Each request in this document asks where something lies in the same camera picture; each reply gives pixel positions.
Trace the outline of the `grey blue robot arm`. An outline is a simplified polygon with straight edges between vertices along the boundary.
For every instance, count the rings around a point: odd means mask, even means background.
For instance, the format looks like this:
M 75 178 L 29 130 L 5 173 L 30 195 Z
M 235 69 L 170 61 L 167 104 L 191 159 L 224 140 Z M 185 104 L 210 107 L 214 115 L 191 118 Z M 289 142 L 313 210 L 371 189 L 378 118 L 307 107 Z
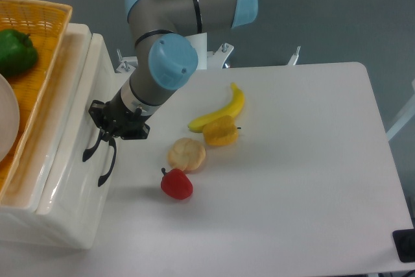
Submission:
M 108 102 L 89 114 L 99 139 L 145 139 L 147 119 L 184 86 L 198 65 L 188 37 L 253 22 L 258 0 L 124 0 L 138 67 Z

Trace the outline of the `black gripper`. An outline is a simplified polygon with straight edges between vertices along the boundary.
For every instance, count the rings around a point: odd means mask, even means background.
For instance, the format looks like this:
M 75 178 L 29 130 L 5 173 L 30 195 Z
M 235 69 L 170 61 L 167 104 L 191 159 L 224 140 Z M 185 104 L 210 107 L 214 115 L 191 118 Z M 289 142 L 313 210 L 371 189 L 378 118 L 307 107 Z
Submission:
M 119 136 L 123 140 L 148 138 L 150 127 L 145 122 L 149 116 L 142 115 L 140 108 L 130 111 L 122 101 L 120 93 L 108 102 L 93 100 L 88 114 L 99 129 L 101 140 L 105 142 L 109 142 L 112 136 Z

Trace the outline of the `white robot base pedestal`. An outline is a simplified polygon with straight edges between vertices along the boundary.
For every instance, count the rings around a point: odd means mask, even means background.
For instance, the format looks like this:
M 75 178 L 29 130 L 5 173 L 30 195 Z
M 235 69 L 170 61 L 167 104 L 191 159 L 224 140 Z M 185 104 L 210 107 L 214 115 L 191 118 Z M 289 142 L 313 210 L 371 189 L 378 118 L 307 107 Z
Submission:
M 230 43 L 222 43 L 216 51 L 208 51 L 208 35 L 206 33 L 188 36 L 187 40 L 196 50 L 198 55 L 198 70 L 229 68 L 228 58 L 235 47 Z M 119 65 L 116 73 L 131 73 L 138 67 L 136 56 L 122 56 L 117 50 Z

